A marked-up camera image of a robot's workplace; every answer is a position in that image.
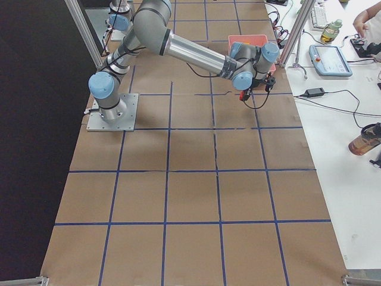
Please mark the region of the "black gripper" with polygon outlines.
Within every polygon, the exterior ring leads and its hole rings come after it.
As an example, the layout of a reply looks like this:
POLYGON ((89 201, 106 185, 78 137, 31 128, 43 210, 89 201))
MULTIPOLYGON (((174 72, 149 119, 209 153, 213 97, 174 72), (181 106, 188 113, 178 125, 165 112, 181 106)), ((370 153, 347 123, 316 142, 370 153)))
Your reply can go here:
POLYGON ((249 98, 252 95, 252 89, 258 87, 261 83, 262 83, 262 80, 260 80, 260 79, 252 79, 250 87, 241 91, 241 101, 245 102, 245 101, 249 100, 249 98))

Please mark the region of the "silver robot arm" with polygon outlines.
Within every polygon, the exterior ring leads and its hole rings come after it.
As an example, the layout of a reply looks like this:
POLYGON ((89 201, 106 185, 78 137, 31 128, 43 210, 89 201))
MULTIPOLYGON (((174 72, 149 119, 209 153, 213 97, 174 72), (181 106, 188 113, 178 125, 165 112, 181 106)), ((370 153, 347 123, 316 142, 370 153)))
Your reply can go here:
POLYGON ((146 48, 160 56, 171 56, 187 65, 202 68, 216 77, 231 80, 240 92, 240 101, 246 102, 252 90, 265 84, 270 92, 275 83, 270 67, 280 54, 272 42, 254 46, 234 42, 228 55, 177 36, 167 27, 171 17, 170 1, 143 1, 133 16, 126 18, 119 13, 110 20, 117 30, 127 33, 120 46, 107 56, 101 69, 88 81, 89 90, 98 104, 102 122, 114 123, 127 116, 129 104, 118 93, 120 82, 129 71, 129 60, 146 48))
POLYGON ((110 13, 108 22, 110 28, 126 32, 130 26, 133 15, 133 7, 127 0, 112 0, 110 2, 110 13))

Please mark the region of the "person hand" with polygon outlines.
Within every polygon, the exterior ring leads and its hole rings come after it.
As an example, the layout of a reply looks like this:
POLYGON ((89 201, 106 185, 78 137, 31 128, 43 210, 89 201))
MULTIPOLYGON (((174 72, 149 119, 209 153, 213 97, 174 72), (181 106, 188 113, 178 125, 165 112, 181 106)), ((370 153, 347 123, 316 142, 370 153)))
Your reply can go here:
POLYGON ((367 30, 366 22, 369 20, 369 14, 367 10, 362 11, 356 16, 353 22, 353 26, 357 33, 364 38, 364 32, 367 30))

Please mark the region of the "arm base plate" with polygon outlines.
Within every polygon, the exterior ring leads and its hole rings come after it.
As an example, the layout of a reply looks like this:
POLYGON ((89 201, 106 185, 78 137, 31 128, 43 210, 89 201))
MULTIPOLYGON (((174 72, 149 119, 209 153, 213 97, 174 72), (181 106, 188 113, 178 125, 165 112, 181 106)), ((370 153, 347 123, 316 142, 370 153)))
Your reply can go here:
POLYGON ((110 41, 122 41, 126 33, 124 31, 113 30, 110 41))
POLYGON ((139 94, 120 94, 119 104, 109 110, 98 106, 93 101, 92 111, 89 113, 87 131, 89 132, 133 132, 135 129, 136 112, 139 94))

